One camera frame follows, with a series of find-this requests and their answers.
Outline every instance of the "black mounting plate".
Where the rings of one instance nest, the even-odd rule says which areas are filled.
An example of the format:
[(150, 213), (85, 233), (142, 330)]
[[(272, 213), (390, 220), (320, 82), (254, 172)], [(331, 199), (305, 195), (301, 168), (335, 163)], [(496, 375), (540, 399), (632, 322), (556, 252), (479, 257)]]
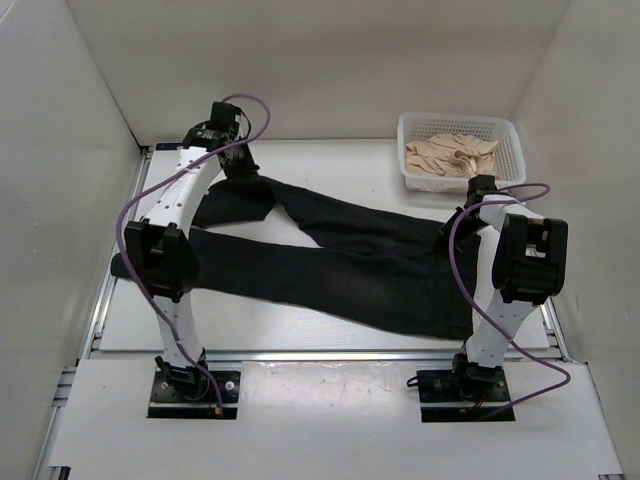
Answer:
[(515, 421), (513, 408), (500, 412), (486, 420), (481, 418), (493, 410), (511, 401), (509, 386), (504, 372), (500, 374), (498, 384), (489, 392), (483, 405), (475, 411), (461, 413), (463, 408), (460, 402), (475, 402), (477, 398), (465, 398), (460, 394), (459, 388), (450, 385), (451, 370), (419, 370), (418, 394), (420, 396), (420, 413), (422, 423), (448, 423), (448, 422), (510, 422)]
[(215, 393), (205, 392), (198, 400), (185, 398), (165, 382), (164, 374), (156, 370), (149, 398), (147, 418), (198, 418), (210, 420), (235, 420), (238, 416), (240, 396), (240, 372), (212, 371), (222, 393), (223, 416), (216, 413)]

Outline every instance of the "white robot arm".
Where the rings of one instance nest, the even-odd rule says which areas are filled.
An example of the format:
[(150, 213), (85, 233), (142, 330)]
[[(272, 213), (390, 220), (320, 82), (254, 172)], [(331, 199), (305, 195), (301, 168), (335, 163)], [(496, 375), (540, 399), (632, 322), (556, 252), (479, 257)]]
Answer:
[[(210, 120), (196, 125), (183, 140), (176, 169), (182, 170), (207, 152), (239, 140), (242, 115), (234, 105), (215, 102)], [(198, 262), (188, 243), (189, 229), (202, 197), (221, 170), (230, 180), (254, 175), (258, 170), (247, 145), (230, 148), (217, 160), (195, 166), (168, 185), (151, 211), (139, 221), (129, 222), (124, 232), (136, 272), (175, 327), (174, 332), (158, 315), (164, 352), (156, 363), (166, 383), (187, 399), (198, 397), (208, 382), (202, 370), (182, 352), (207, 368), (191, 310), (190, 292), (198, 275)]]
[[(480, 175), (469, 181), (465, 208), (487, 203), (460, 223), (456, 245), (471, 238), (481, 228), (490, 226), (500, 233), (491, 270), (495, 288), (487, 316), (508, 336), (499, 332), (485, 318), (454, 357), (451, 383), (465, 396), (492, 390), (502, 378), (504, 356), (524, 320), (547, 298), (556, 295), (564, 284), (567, 251), (567, 224), (542, 217), (498, 191), (495, 178)], [(439, 232), (436, 248), (444, 250), (449, 241), (459, 208)], [(480, 244), (480, 255), (488, 247)]]

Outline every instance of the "white plastic basket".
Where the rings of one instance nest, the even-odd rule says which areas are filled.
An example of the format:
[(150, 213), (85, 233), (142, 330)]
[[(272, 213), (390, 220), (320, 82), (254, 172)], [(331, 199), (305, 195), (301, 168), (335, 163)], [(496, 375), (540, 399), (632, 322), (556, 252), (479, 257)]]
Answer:
[(438, 133), (475, 135), (481, 140), (499, 140), (495, 159), (498, 188), (524, 183), (527, 171), (516, 129), (509, 120), (497, 117), (444, 115), (435, 113), (404, 113), (398, 124), (398, 160), (407, 188), (427, 192), (466, 193), (468, 178), (414, 175), (407, 172), (405, 145), (414, 140), (428, 140)]

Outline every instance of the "beige cloth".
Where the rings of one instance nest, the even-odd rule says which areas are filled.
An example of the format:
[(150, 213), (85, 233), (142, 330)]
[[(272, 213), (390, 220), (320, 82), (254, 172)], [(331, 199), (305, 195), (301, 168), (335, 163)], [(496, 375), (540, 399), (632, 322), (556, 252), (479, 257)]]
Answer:
[(485, 142), (474, 135), (440, 133), (427, 141), (408, 143), (407, 172), (439, 177), (493, 175), (494, 154), (500, 142)]

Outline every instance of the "white floor panel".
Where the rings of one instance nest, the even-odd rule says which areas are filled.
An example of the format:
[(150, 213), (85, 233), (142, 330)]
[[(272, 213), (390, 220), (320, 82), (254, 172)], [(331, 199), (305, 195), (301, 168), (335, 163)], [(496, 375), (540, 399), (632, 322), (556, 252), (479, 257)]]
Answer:
[[(371, 208), (446, 221), (464, 202), (463, 196), (408, 191), (397, 165), (395, 141), (270, 141), (257, 142), (252, 152), (266, 176)], [(155, 152), (145, 186), (166, 178), (177, 158), (176, 151)], [(146, 212), (159, 195), (144, 199), (139, 211)], [(279, 207), (264, 222), (210, 230), (262, 242), (315, 246)], [(497, 242), (495, 232), (487, 230), (483, 236)], [(479, 272), (490, 269), (492, 262), (492, 256), (479, 259)], [(490, 281), (480, 282), (476, 299), (487, 305), (491, 292)], [(302, 307), (210, 290), (195, 290), (192, 304), (200, 340), (208, 350), (438, 350), (460, 345), (382, 332)], [(516, 339), (525, 348), (549, 346), (539, 311), (524, 322)], [(100, 349), (162, 349), (153, 311), (130, 282), (116, 284)]]
[[(238, 419), (145, 417), (154, 365), (80, 363), (50, 465), (70, 480), (433, 478), (597, 480), (621, 473), (585, 366), (515, 422), (420, 423), (403, 363), (245, 363)], [(512, 395), (557, 381), (508, 363)]]

